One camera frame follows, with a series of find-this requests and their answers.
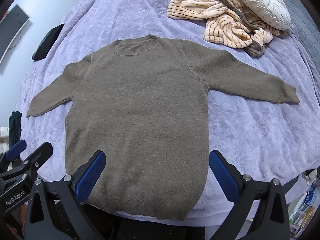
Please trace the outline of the brown knit sweater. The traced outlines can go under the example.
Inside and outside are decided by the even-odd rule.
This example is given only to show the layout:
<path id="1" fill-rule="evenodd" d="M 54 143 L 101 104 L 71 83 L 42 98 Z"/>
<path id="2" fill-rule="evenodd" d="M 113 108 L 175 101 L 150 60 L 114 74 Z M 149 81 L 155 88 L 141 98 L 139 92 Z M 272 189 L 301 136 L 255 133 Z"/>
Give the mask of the brown knit sweater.
<path id="1" fill-rule="evenodd" d="M 159 220 L 184 220 L 208 174 L 208 91 L 299 103 L 293 86 L 225 50 L 160 38 L 116 40 L 76 63 L 31 101 L 27 117 L 71 101 L 68 174 L 107 156 L 89 202 Z"/>

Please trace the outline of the dark green hanging cloth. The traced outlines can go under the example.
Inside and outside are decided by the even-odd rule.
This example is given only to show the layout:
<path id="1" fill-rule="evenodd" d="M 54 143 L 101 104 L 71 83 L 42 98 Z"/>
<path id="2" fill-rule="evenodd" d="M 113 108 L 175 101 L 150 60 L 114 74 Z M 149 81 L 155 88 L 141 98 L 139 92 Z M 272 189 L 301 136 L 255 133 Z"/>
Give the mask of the dark green hanging cloth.
<path id="1" fill-rule="evenodd" d="M 21 118 L 19 111 L 12 112 L 9 117 L 9 148 L 11 149 L 21 139 Z"/>

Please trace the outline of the lavender embossed bed blanket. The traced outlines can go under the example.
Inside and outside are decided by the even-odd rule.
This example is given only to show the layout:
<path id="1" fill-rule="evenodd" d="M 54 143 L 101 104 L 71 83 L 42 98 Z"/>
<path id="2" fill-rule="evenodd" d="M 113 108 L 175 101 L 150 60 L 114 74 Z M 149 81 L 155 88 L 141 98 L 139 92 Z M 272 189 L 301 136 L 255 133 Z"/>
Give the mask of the lavender embossed bed blanket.
<path id="1" fill-rule="evenodd" d="M 80 0 L 62 19 L 64 28 L 44 60 L 31 64 L 24 76 L 17 108 L 22 113 L 26 157 L 43 142 L 54 148 L 41 167 L 46 180 L 65 175 L 66 103 L 49 113 L 27 117 L 33 97 L 54 81 L 64 67 L 114 40 L 148 34 L 181 38 L 205 45 L 204 23 L 167 16 L 170 0 Z M 312 45 L 302 44 L 304 30 Z M 240 61 L 279 76 L 296 87 L 298 105 L 273 105 L 218 91 L 209 93 L 210 148 L 219 150 L 242 173 L 255 180 L 278 178 L 282 183 L 319 167 L 319 31 L 314 23 L 304 29 L 293 20 L 284 38 L 275 37 L 263 56 L 249 57 L 232 50 Z"/>

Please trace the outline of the black phone on bed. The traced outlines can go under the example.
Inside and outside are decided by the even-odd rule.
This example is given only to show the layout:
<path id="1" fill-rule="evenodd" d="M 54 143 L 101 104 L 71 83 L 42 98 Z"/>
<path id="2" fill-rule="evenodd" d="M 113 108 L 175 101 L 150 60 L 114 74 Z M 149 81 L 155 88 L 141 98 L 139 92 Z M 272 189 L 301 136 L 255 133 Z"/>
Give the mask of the black phone on bed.
<path id="1" fill-rule="evenodd" d="M 45 59 L 47 54 L 49 53 L 50 49 L 52 48 L 53 44 L 57 40 L 58 36 L 61 33 L 61 30 L 64 27 L 64 23 L 60 24 L 53 29 L 50 29 L 46 36 L 43 38 L 43 40 L 40 42 L 37 50 L 32 55 L 31 59 L 33 61 L 40 61 L 42 59 Z"/>

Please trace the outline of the peach striped fleece garment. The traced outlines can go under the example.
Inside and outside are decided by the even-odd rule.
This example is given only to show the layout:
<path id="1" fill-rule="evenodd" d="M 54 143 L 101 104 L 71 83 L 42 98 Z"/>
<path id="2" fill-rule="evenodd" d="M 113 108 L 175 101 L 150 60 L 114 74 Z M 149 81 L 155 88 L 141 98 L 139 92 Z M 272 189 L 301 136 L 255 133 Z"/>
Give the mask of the peach striped fleece garment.
<path id="1" fill-rule="evenodd" d="M 203 38 L 260 57 L 265 44 L 285 30 L 276 29 L 255 15 L 242 0 L 170 0 L 167 16 L 179 20 L 205 20 Z"/>

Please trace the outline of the grey quilted bedspread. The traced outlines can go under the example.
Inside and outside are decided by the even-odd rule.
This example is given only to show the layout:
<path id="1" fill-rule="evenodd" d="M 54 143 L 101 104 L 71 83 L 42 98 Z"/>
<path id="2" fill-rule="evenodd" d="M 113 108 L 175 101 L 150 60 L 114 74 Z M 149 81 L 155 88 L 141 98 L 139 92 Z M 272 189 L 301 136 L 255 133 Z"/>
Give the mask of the grey quilted bedspread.
<path id="1" fill-rule="evenodd" d="M 319 30 L 300 0 L 283 0 L 298 31 L 298 40 L 308 52 L 319 73 Z"/>

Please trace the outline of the cream pleated round pillow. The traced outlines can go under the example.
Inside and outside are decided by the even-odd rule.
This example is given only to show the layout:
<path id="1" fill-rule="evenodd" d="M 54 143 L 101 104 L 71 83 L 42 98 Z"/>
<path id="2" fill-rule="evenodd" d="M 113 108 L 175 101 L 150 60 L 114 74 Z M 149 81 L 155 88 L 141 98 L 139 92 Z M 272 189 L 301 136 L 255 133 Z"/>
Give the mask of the cream pleated round pillow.
<path id="1" fill-rule="evenodd" d="M 242 0 L 265 23 L 278 30 L 288 30 L 291 16 L 283 0 Z"/>

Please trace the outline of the wall mounted monitor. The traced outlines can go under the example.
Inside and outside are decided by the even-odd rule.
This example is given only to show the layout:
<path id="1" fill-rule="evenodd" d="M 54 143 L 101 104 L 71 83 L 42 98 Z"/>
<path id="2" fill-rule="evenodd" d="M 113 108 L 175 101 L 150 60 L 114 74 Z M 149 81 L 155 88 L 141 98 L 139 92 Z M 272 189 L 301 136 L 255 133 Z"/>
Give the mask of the wall mounted monitor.
<path id="1" fill-rule="evenodd" d="M 18 4 L 3 18 L 0 25 L 0 62 L 2 62 L 17 34 L 29 20 L 30 16 Z"/>

